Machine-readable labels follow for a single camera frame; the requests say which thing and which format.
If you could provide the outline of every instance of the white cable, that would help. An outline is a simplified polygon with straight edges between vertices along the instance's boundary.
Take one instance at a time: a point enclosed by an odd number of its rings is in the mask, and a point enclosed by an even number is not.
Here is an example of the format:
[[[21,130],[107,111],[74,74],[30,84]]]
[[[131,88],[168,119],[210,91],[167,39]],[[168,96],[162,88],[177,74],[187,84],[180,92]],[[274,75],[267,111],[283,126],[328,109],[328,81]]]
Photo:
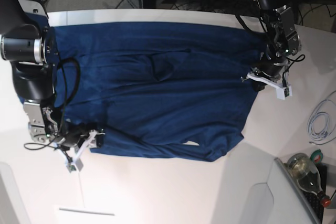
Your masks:
[[[332,127],[332,121],[331,121],[330,115],[327,112],[321,111],[321,108],[328,102],[331,102],[336,107],[336,104],[329,99],[335,93],[336,93],[336,90],[333,91],[330,95],[328,95],[322,102],[320,102],[316,106],[316,108],[313,110],[313,112],[311,113],[309,117],[308,124],[307,124],[307,133],[309,137],[312,139],[312,141],[309,142],[310,144],[324,145],[336,139],[336,136],[335,136],[332,139],[324,143],[320,143],[321,141],[326,140],[336,128],[336,124],[334,125],[334,127]],[[315,124],[315,121],[320,117],[324,118],[324,127],[320,132],[316,132],[314,129],[314,124]]]

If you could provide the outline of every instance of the red bottle cap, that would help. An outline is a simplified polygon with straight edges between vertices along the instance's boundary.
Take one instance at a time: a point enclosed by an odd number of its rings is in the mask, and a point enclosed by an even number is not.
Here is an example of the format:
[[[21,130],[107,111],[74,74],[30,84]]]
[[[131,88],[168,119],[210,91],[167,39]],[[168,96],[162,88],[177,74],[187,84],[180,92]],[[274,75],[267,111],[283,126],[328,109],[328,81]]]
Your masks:
[[[324,197],[322,200],[321,200],[321,205],[323,207],[329,207],[329,205],[331,204],[331,200],[329,199],[329,197]]]

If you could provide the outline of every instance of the blue cloth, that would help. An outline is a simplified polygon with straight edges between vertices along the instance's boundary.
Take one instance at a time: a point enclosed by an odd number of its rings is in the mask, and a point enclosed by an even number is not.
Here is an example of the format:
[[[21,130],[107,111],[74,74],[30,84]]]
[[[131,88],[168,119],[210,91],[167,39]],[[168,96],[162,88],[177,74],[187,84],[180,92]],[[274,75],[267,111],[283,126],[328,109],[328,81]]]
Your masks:
[[[75,57],[81,68],[66,118],[106,132],[92,152],[214,161],[243,139],[257,92],[240,77],[265,48],[244,30],[128,22],[57,27],[56,35],[62,59]],[[76,71],[65,71],[69,94]],[[60,70],[57,79],[60,105]]]

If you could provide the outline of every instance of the glass bottle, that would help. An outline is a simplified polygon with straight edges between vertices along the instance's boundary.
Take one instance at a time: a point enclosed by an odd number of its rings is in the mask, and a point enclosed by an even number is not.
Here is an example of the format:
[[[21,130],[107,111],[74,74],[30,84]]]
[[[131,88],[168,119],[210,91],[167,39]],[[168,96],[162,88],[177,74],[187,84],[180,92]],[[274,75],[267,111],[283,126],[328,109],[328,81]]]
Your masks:
[[[323,207],[330,205],[331,200],[321,188],[321,177],[316,165],[304,153],[291,157],[287,163],[291,176],[301,190],[315,194]]]

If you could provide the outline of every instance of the table surface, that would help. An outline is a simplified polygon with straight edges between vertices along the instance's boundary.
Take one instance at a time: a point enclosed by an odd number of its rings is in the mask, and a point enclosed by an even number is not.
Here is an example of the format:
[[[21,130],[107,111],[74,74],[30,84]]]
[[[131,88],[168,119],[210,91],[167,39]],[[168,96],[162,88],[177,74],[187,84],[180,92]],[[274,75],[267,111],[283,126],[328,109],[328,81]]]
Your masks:
[[[233,15],[176,10],[85,10],[50,13],[49,18],[52,26],[138,21],[241,29]],[[252,30],[261,31],[257,19],[245,18],[245,21]],[[12,167],[33,223],[43,223],[46,216],[54,214],[48,204],[113,212],[118,223],[239,223],[241,203],[247,197],[248,188],[267,176],[274,157],[286,161],[294,153],[310,154],[317,149],[309,144],[307,120],[313,108],[336,90],[336,34],[301,26],[297,26],[297,30],[302,42],[300,53],[305,54],[306,59],[290,69],[293,97],[278,100],[275,90],[266,87],[258,94],[248,116],[243,130],[245,139],[213,163],[116,157],[91,154],[87,150],[82,158],[83,171],[69,175],[52,151],[43,150],[32,156],[22,150],[22,143],[29,142],[28,119],[16,98],[9,63],[0,61],[3,80],[0,92],[5,94],[0,97],[0,111],[6,115],[0,124],[0,132],[3,132],[0,141],[8,148],[6,153],[0,150],[0,161]],[[5,138],[20,141],[11,146]],[[8,150],[22,154],[27,162],[14,159]],[[321,150],[324,161],[331,165],[330,171],[336,174],[336,142],[322,146]],[[40,174],[37,164],[43,167],[45,174]],[[27,176],[31,178],[30,190],[49,197],[48,202],[36,200],[27,192]],[[36,185],[41,179],[47,184],[43,188]],[[323,223],[334,223],[334,214],[333,210],[326,210]]]

